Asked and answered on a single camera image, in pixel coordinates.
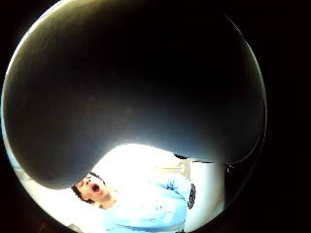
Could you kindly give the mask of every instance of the fisheye lens view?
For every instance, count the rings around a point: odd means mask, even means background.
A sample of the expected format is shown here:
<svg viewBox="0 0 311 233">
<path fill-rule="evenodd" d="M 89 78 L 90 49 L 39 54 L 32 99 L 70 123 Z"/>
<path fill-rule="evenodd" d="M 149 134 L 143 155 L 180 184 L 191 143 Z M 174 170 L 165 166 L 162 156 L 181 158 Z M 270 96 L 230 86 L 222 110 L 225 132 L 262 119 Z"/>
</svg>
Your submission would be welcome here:
<svg viewBox="0 0 311 233">
<path fill-rule="evenodd" d="M 20 40 L 1 97 L 21 185 L 81 233 L 206 226 L 248 181 L 266 116 L 250 45 L 203 1 L 59 1 Z"/>
</svg>

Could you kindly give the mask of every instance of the man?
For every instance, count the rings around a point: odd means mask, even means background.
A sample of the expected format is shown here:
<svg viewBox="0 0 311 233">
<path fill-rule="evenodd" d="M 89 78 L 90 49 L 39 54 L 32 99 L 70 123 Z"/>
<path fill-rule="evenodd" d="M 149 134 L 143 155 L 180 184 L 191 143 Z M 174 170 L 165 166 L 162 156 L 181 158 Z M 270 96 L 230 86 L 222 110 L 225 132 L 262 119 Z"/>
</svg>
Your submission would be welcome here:
<svg viewBox="0 0 311 233">
<path fill-rule="evenodd" d="M 108 232 L 183 232 L 195 187 L 181 175 L 159 174 L 146 185 L 114 190 L 94 173 L 72 186 L 78 197 L 102 208 Z"/>
</svg>

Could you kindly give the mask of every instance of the light blue shirt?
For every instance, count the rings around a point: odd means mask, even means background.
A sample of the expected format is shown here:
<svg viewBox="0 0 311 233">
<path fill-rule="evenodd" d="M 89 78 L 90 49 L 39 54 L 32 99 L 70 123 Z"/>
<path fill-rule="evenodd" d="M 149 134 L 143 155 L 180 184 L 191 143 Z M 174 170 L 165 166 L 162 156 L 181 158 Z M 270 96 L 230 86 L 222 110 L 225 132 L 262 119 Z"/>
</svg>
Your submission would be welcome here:
<svg viewBox="0 0 311 233">
<path fill-rule="evenodd" d="M 160 175 L 154 183 L 120 193 L 103 211 L 109 233 L 177 232 L 187 215 L 190 181 L 181 175 Z"/>
</svg>

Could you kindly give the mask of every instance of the dark hair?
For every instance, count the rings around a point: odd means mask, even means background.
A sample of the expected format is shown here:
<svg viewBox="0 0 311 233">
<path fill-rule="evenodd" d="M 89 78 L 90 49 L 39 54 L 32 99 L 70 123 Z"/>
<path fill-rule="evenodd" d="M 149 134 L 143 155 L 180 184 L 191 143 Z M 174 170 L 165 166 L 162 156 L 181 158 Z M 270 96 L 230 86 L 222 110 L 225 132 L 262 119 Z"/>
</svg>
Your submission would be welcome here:
<svg viewBox="0 0 311 233">
<path fill-rule="evenodd" d="M 95 178 L 98 178 L 101 182 L 103 182 L 105 184 L 104 180 L 100 176 L 98 176 L 96 173 L 93 173 L 93 172 L 89 172 L 89 173 L 91 175 L 93 175 Z M 84 202 L 87 202 L 89 204 L 93 204 L 94 203 L 94 201 L 91 200 L 91 199 L 87 199 L 87 200 L 83 199 L 81 192 L 78 190 L 78 188 L 76 187 L 75 184 L 71 186 L 71 189 L 74 191 L 74 193 L 76 193 L 76 195 L 80 198 L 80 200 L 82 200 Z"/>
</svg>

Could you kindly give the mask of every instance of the dark curved object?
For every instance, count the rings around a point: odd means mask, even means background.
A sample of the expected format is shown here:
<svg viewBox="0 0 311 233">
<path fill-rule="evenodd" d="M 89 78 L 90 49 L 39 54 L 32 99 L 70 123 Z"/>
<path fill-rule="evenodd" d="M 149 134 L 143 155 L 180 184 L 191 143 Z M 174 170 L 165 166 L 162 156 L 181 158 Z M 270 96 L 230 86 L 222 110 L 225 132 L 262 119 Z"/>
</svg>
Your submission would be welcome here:
<svg viewBox="0 0 311 233">
<path fill-rule="evenodd" d="M 3 87 L 5 135 L 38 183 L 68 187 L 121 144 L 221 163 L 257 145 L 264 86 L 228 18 L 173 1 L 59 6 L 28 33 Z"/>
</svg>

